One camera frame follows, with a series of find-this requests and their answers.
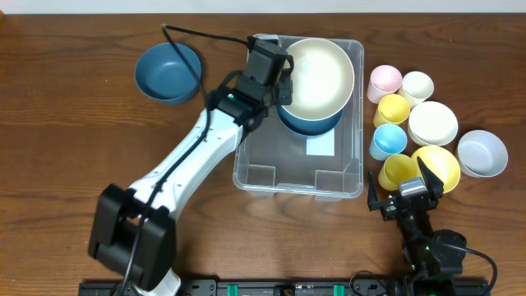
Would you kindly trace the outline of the large cream bowl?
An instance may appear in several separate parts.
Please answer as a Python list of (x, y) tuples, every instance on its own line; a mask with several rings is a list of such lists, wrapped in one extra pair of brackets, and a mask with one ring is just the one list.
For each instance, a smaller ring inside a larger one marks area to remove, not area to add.
[(350, 57), (328, 39), (301, 39), (287, 47), (293, 56), (293, 101), (284, 109), (296, 118), (320, 121), (337, 114), (354, 88)]

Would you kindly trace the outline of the light grey bowl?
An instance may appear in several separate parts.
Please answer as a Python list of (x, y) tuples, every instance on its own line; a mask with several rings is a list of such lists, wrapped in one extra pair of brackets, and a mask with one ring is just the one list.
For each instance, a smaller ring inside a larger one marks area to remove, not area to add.
[(463, 173), (474, 178), (492, 178), (502, 173), (508, 164), (504, 142), (485, 130), (472, 130), (459, 140), (455, 157)]

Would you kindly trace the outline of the dark blue bowl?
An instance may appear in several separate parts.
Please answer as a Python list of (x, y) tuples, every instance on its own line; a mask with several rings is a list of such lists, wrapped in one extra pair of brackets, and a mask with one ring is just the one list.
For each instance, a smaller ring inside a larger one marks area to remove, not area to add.
[(162, 104), (184, 104), (199, 90), (188, 66), (170, 43), (146, 50), (136, 62), (134, 78), (143, 94)]
[(341, 109), (338, 113), (331, 117), (312, 121), (293, 116), (284, 108), (284, 106), (278, 106), (276, 110), (279, 119), (284, 126), (286, 126), (289, 130), (303, 136), (320, 136), (329, 132), (334, 127), (336, 127), (344, 113), (344, 111)]

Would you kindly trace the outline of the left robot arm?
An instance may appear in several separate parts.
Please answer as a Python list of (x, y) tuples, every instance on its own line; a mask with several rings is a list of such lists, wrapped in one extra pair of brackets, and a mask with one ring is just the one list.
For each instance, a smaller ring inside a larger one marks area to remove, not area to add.
[(273, 105), (291, 104), (293, 57), (251, 52), (242, 71), (230, 72), (205, 95), (205, 108), (189, 134), (145, 177), (100, 194), (88, 253), (122, 274), (105, 295), (175, 295), (172, 269), (176, 222), (211, 170), (256, 130)]

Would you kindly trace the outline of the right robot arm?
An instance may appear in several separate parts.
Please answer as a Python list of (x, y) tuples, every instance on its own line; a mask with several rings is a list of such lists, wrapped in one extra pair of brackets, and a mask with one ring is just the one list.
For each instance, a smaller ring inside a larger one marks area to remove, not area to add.
[(428, 212), (437, 208), (444, 183), (418, 157), (420, 177), (405, 180), (399, 190), (380, 201), (374, 184), (368, 189), (369, 210), (394, 220), (403, 239), (409, 275), (388, 281), (388, 295), (456, 295), (454, 276), (463, 272), (466, 238), (449, 229), (434, 230)]

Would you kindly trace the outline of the yellow bowl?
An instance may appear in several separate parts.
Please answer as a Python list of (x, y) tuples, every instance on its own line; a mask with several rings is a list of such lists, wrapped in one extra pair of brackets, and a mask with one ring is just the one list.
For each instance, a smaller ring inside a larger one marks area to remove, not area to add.
[(455, 156), (441, 146), (423, 146), (411, 156), (415, 164), (418, 157), (444, 183), (444, 193), (453, 191), (459, 183), (461, 169)]

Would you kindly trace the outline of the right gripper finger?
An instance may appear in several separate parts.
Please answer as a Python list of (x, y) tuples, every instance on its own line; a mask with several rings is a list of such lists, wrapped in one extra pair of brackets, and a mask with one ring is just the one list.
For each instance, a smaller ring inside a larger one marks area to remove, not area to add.
[(369, 211), (374, 211), (378, 209), (378, 197), (375, 187), (374, 178), (372, 176), (371, 171), (368, 172), (368, 192), (367, 192), (367, 205), (369, 208)]
[(417, 157), (417, 162), (430, 197), (434, 200), (442, 198), (444, 194), (444, 183), (425, 165), (420, 156)]

